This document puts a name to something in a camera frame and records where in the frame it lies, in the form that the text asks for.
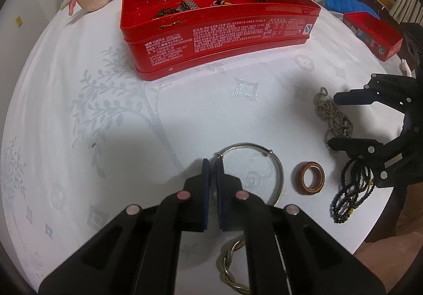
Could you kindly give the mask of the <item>right forearm pink sleeve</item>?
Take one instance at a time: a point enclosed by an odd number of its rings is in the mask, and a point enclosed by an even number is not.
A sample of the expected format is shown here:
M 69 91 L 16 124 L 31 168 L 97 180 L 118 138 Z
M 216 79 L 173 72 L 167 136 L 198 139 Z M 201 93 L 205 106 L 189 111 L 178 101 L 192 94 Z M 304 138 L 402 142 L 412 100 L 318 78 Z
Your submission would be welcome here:
M 422 247 L 422 205 L 405 205 L 396 226 L 396 235 L 364 243 L 354 256 L 390 291 L 412 265 Z

